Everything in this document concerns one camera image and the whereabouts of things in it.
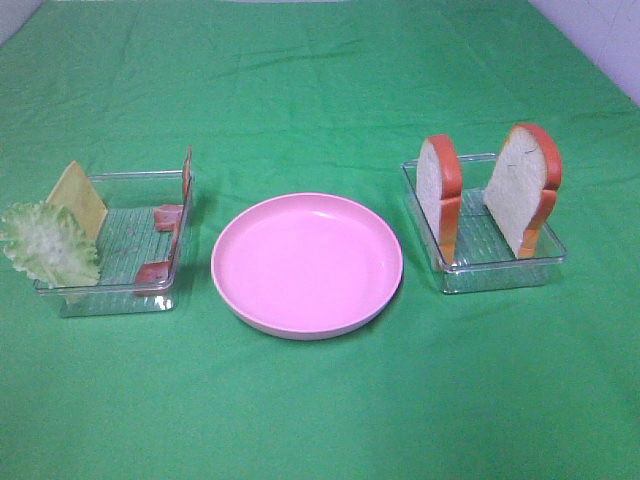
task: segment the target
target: clear plastic container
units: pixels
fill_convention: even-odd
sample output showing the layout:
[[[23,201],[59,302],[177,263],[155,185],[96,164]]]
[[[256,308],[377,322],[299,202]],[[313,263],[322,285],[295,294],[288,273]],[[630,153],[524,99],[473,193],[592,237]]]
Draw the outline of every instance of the clear plastic container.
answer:
[[[49,288],[36,280],[38,295],[62,317],[175,308],[178,292],[174,283],[189,237],[193,174],[189,173],[184,194],[182,170],[106,173],[89,176],[89,180],[109,209],[96,241],[100,281],[95,286]],[[155,228],[153,210],[165,204],[183,205],[175,242],[174,232]],[[166,278],[136,283],[143,264],[164,261],[170,261]]]
[[[409,191],[407,205],[430,260],[437,288],[443,293],[468,293],[545,285],[558,277],[567,251],[545,223],[534,257],[516,259],[489,210],[482,192],[491,178],[495,153],[458,157],[464,179],[454,263],[447,263],[429,228],[416,194],[418,161],[402,165]]]

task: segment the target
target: lettuce leaf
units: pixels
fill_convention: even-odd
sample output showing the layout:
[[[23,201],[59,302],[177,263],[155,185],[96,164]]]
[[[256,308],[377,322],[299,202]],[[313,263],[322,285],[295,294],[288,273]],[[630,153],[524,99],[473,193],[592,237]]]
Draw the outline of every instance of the lettuce leaf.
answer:
[[[13,268],[49,288],[98,283],[98,251],[67,207],[16,203],[2,213],[0,241]]]

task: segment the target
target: white bread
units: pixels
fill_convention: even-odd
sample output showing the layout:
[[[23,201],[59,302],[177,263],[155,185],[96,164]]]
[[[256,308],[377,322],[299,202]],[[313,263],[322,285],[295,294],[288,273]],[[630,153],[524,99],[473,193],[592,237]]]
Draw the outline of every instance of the white bread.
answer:
[[[445,261],[452,264],[462,205],[462,170],[447,135],[434,135],[424,141],[416,175],[422,211]]]
[[[516,124],[500,151],[484,203],[516,258],[535,254],[562,181],[562,157],[547,132]]]

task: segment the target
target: plate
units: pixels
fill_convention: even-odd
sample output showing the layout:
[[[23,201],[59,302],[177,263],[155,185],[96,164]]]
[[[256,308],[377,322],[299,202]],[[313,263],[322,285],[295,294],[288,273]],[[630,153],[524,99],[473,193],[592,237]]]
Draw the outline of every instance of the plate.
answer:
[[[335,337],[374,318],[402,278],[391,228],[336,195],[265,200],[222,231],[211,255],[218,292],[249,325],[297,340]]]

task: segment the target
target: yellow cheese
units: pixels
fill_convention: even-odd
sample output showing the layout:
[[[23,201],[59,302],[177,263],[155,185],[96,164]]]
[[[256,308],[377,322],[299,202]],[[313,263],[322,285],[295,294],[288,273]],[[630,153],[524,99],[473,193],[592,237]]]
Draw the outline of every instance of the yellow cheese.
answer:
[[[71,162],[53,187],[47,203],[65,206],[93,240],[98,238],[107,207],[78,162]]]

